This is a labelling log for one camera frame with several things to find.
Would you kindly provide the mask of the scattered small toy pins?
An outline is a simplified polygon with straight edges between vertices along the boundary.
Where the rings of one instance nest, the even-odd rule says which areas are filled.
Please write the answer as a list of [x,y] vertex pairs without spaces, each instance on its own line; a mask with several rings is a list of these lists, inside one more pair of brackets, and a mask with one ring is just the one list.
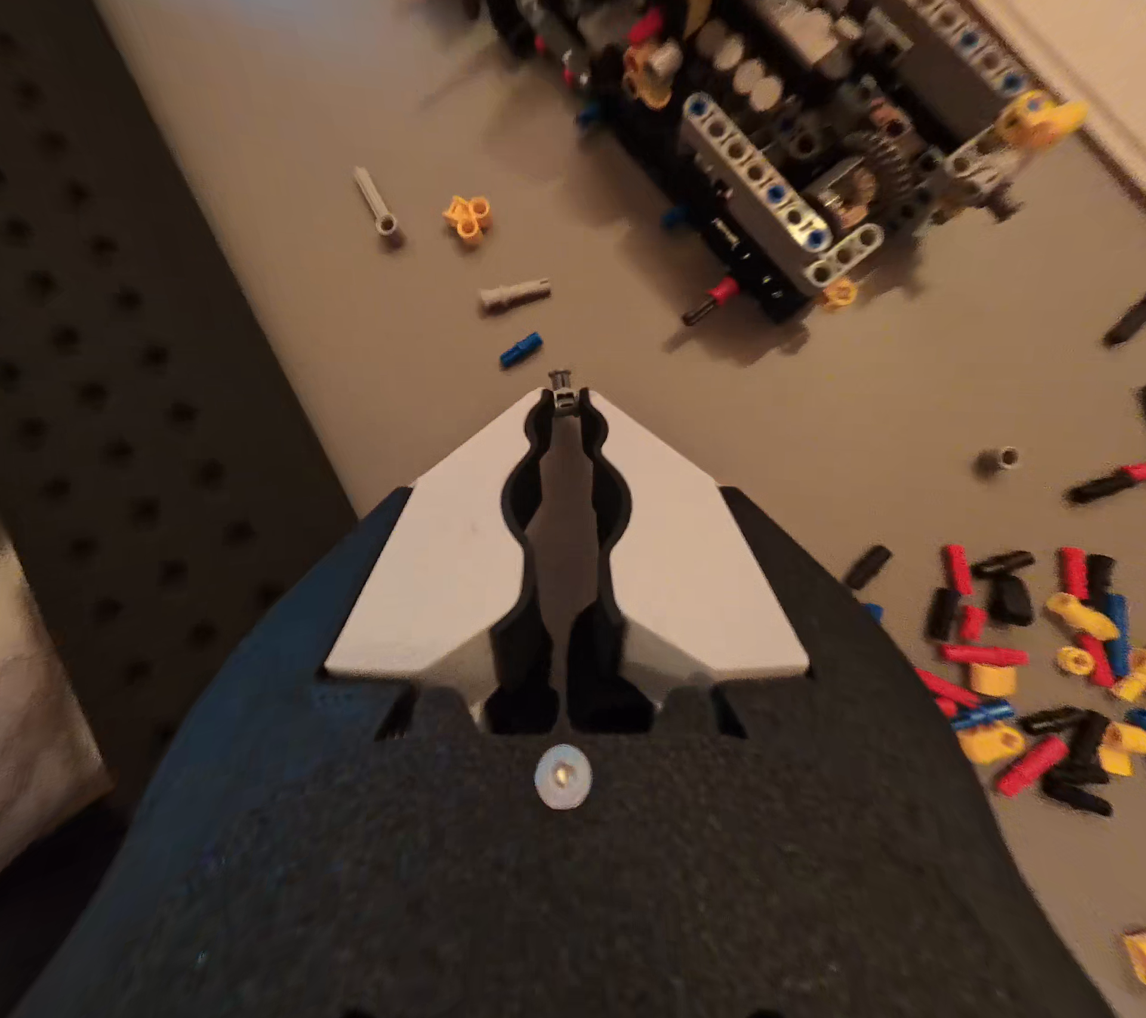
[[1144,801],[1144,559],[937,549],[919,674],[997,811],[1100,827]]

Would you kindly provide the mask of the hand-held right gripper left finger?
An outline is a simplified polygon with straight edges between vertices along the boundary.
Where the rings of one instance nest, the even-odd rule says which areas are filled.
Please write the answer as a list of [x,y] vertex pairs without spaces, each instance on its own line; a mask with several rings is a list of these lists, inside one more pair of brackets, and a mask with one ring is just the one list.
[[529,391],[410,486],[327,675],[452,689],[493,733],[552,729],[554,641],[527,528],[554,412],[551,390]]

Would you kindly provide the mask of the light grey long pin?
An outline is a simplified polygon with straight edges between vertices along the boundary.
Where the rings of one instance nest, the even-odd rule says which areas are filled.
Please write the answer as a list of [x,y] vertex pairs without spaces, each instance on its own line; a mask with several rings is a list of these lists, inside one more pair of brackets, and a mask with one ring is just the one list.
[[482,288],[478,292],[478,302],[482,313],[495,314],[544,300],[551,295],[552,282],[548,277],[542,277],[512,285]]

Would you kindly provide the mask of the small yellow toy piece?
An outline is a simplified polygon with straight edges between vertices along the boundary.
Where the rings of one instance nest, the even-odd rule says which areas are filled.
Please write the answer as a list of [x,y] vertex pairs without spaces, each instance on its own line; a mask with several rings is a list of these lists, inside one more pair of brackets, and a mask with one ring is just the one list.
[[453,195],[442,217],[463,245],[473,248],[482,244],[482,238],[492,226],[493,212],[489,199],[481,195],[470,198]]

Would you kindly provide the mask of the grey axle with stop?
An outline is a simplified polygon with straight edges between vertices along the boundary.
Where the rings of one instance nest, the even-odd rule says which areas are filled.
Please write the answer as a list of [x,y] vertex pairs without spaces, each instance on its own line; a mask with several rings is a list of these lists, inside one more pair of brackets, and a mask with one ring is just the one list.
[[390,246],[401,245],[405,242],[402,228],[397,220],[397,216],[394,216],[386,201],[380,196],[380,191],[378,191],[370,172],[364,166],[354,166],[352,169],[352,177],[364,201],[364,206],[368,207],[372,217],[378,237]]

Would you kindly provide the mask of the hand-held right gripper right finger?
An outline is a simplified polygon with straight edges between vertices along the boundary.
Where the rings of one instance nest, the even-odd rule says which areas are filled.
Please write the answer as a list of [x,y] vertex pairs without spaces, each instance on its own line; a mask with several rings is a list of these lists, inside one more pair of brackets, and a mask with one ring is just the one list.
[[597,589],[568,639],[568,718],[647,733],[670,694],[801,678],[810,657],[723,487],[619,406],[579,396]]

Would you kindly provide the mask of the grey desk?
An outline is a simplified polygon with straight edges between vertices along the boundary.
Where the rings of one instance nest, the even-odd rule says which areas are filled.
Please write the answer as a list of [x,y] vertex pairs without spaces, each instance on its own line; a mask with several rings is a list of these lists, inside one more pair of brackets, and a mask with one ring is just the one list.
[[[354,506],[500,412],[504,319],[453,254],[432,193],[486,191],[494,281],[551,273],[549,366],[744,490],[842,572],[870,542],[898,644],[923,663],[937,546],[1093,545],[1144,558],[1144,493],[1059,491],[1141,459],[1144,338],[1100,332],[1144,290],[1144,209],[1084,143],[1025,175],[1010,224],[964,216],[913,272],[782,334],[743,304],[680,327],[709,257],[660,232],[664,198],[574,105],[452,0],[99,0]],[[370,172],[390,246],[352,177]],[[983,479],[981,451],[1022,463]]]

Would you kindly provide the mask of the red tipped black pin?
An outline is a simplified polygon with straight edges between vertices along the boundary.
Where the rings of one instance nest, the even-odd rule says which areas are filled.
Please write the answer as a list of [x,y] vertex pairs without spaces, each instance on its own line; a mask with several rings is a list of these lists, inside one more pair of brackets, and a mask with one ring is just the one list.
[[1110,473],[1072,486],[1066,491],[1065,499],[1072,506],[1091,506],[1097,501],[1135,490],[1144,483],[1145,463],[1137,462],[1137,464],[1121,465]]

